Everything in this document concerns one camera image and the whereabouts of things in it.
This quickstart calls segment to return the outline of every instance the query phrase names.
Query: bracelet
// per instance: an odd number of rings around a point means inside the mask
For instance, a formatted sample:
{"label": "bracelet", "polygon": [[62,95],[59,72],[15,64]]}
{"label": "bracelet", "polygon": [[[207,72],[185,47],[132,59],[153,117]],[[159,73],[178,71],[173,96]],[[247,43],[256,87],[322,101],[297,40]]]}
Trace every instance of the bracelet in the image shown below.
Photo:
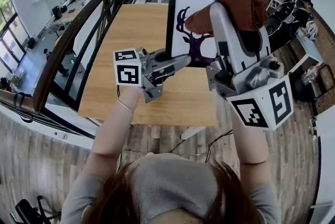
{"label": "bracelet", "polygon": [[121,100],[117,99],[117,101],[119,101],[119,103],[124,106],[127,110],[129,110],[132,114],[134,114],[134,112],[132,111],[132,109],[130,109],[125,103],[123,103]]}

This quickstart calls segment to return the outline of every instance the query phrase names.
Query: gray shirt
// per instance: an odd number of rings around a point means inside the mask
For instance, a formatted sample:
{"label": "gray shirt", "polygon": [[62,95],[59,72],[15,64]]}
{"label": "gray shirt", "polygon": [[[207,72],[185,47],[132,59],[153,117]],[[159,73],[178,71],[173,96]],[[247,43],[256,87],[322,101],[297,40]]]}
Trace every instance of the gray shirt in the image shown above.
{"label": "gray shirt", "polygon": [[[132,177],[141,212],[141,223],[165,212],[183,208],[204,218],[217,195],[217,182],[209,164],[164,153],[138,160]],[[84,209],[93,204],[104,181],[80,175],[73,183],[62,210],[61,224],[81,223]],[[250,198],[262,223],[281,223],[281,210],[272,184],[253,189]]]}

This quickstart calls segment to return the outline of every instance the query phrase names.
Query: window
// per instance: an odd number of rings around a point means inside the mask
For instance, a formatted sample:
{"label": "window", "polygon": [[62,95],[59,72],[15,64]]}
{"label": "window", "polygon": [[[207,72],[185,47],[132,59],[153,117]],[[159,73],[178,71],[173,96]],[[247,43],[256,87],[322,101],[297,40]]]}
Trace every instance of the window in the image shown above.
{"label": "window", "polygon": [[0,0],[0,9],[7,21],[15,14],[11,0]]}
{"label": "window", "polygon": [[0,0],[0,61],[13,71],[26,51],[29,36],[13,6],[12,0]]}

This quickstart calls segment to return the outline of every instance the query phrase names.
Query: white cube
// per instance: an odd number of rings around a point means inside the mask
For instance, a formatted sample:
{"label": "white cube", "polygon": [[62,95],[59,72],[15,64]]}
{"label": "white cube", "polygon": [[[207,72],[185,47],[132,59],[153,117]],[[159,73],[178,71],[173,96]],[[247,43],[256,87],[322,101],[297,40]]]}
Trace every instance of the white cube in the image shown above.
{"label": "white cube", "polygon": [[247,127],[275,130],[293,114],[293,99],[288,75],[227,101]]}
{"label": "white cube", "polygon": [[142,86],[142,65],[135,48],[113,52],[117,85]]}
{"label": "white cube", "polygon": [[114,63],[122,61],[123,63],[140,63],[140,57],[135,48],[128,48],[113,52]]}

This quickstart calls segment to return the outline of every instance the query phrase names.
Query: cable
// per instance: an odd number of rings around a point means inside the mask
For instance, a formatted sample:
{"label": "cable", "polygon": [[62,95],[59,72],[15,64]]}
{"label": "cable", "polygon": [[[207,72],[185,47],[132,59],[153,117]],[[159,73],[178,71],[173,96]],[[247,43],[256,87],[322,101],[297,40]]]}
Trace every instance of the cable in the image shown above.
{"label": "cable", "polygon": [[[233,134],[232,129],[229,130],[228,132],[220,135],[218,138],[216,138],[215,140],[213,140],[210,144],[208,144],[208,152],[207,152],[207,156],[206,156],[206,160],[205,163],[208,162],[209,158],[210,158],[210,147],[216,142],[218,141],[220,138],[223,138],[225,136],[231,135]],[[168,153],[172,153],[176,148],[178,148],[181,144],[183,144],[186,140],[183,140],[181,142],[179,142],[171,151],[169,151]]]}
{"label": "cable", "polygon": [[186,140],[183,140],[181,142],[179,142],[171,151],[169,151],[169,153],[172,153],[176,148],[178,148],[181,144],[183,144]]}
{"label": "cable", "polygon": [[120,97],[120,86],[119,85],[117,86],[116,93],[117,93],[117,97],[119,98]]}
{"label": "cable", "polygon": [[210,144],[208,144],[208,152],[207,152],[207,156],[206,156],[205,163],[207,163],[208,160],[209,160],[209,158],[210,158],[210,154],[211,154],[210,147],[211,147],[216,141],[218,141],[220,138],[225,137],[225,136],[228,136],[228,135],[231,135],[231,134],[233,134],[232,129],[229,130],[228,132],[226,132],[226,133],[220,135],[220,137],[216,138],[216,139],[213,140]]}

